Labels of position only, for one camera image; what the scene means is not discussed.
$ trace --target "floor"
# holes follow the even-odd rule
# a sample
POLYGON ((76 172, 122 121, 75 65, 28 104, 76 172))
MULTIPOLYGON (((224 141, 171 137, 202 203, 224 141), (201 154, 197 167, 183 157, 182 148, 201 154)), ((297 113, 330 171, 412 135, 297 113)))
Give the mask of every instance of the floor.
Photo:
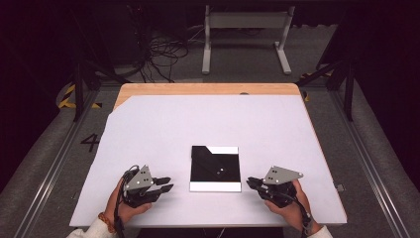
MULTIPOLYGON (((334 30, 335 26, 290 30, 285 51, 291 75, 282 73, 272 46, 278 33, 268 30, 217 32, 212 38, 208 75, 201 73, 203 43, 197 36, 190 41, 186 57, 172 67, 162 67, 161 73, 175 83, 295 82, 303 73, 315 70, 334 30)), ((171 63, 173 59, 156 57, 155 62, 171 63)), ((127 70, 117 68, 118 73, 127 70)), ((145 74, 128 79, 166 82, 154 69, 145 74)), ((363 93, 356 84, 354 122, 349 122, 342 109, 343 87, 328 91, 325 80, 321 77, 301 90, 308 95, 305 105, 348 215, 347 224, 329 227, 331 233, 335 237, 420 237, 419 192, 399 164, 363 93)), ((61 108, 0 195, 0 237, 65 237, 71 232, 68 223, 97 150, 94 145, 90 151, 90 144, 82 142, 95 135, 100 140, 120 86, 103 78, 98 91, 85 90, 85 105, 100 103, 101 107, 88 106, 77 122, 72 121, 74 108, 61 108)), ((57 104, 67 88, 57 96, 57 104)), ((126 237, 138 232, 129 227, 126 237)), ((284 236, 299 234, 285 228, 284 236)))

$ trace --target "white tabletop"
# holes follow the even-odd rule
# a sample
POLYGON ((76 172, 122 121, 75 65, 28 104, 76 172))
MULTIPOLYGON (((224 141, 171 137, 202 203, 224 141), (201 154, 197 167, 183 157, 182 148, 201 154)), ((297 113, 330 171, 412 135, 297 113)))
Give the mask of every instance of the white tabletop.
POLYGON ((304 174, 319 223, 347 222, 300 95, 130 97, 108 118, 70 226, 89 226, 132 165, 149 165, 153 177, 171 177, 174 187, 127 226, 285 226, 246 183, 270 166, 304 174), (242 192, 190 192, 193 145, 238 147, 242 192))

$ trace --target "sleeve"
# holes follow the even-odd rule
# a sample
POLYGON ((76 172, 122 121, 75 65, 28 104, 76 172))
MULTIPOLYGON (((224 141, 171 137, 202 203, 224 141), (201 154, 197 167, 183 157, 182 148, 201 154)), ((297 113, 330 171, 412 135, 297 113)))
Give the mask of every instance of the sleeve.
POLYGON ((327 226, 323 226, 317 233, 308 236, 308 238, 333 238, 327 226))
POLYGON ((116 233, 109 233, 108 226, 96 218, 90 225, 89 229, 84 232, 82 229, 73 230, 67 238, 116 238, 116 233))

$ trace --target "printed number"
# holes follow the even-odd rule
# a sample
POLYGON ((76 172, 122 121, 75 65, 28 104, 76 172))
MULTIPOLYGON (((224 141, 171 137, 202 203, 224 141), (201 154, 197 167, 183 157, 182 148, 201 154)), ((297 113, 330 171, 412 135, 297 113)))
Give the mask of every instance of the printed number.
POLYGON ((89 152, 92 152, 93 151, 93 147, 95 146, 95 144, 99 144, 99 141, 96 141, 97 138, 98 138, 98 135, 96 135, 95 133, 93 133, 88 138, 86 138, 83 141, 81 141, 80 144, 88 144, 88 145, 90 145, 89 152))

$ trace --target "hand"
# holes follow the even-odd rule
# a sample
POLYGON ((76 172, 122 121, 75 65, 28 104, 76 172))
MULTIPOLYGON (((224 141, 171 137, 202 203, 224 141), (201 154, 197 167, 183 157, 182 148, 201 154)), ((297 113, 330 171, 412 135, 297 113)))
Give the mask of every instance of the hand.
MULTIPOLYGON (((111 221, 113 226, 114 226, 114 209, 115 209, 115 204, 117 202, 118 191, 120 189, 121 182, 123 182, 122 179, 120 179, 117 187, 115 187, 115 189, 112 191, 108 199, 106 209, 104 211, 105 217, 108 218, 109 221, 111 221)), ((136 208, 133 208, 127 205, 126 203, 121 202, 118 207, 118 211, 119 211, 120 218, 123 221, 123 224, 126 224, 129 220, 131 220, 131 218, 133 218, 133 216, 143 214, 146 211, 148 211, 151 207, 152 207, 151 203, 146 203, 136 208)))
MULTIPOLYGON (((302 190, 302 186, 300 185, 300 182, 298 180, 294 180, 293 182, 294 187, 296 188, 296 197, 299 200, 300 203, 302 203, 303 207, 305 207, 305 210, 309 213, 311 213, 311 207, 309 205, 308 197, 306 196, 305 192, 302 190)), ((276 213, 278 215, 281 215, 284 220, 295 229, 302 231, 302 213, 300 211, 300 207, 296 202, 292 202, 291 204, 279 208, 274 203, 272 203, 269 200, 266 200, 265 205, 269 208, 269 210, 273 213, 276 213)), ((315 234, 318 232, 322 227, 313 219, 312 223, 312 230, 309 232, 308 235, 315 234)))

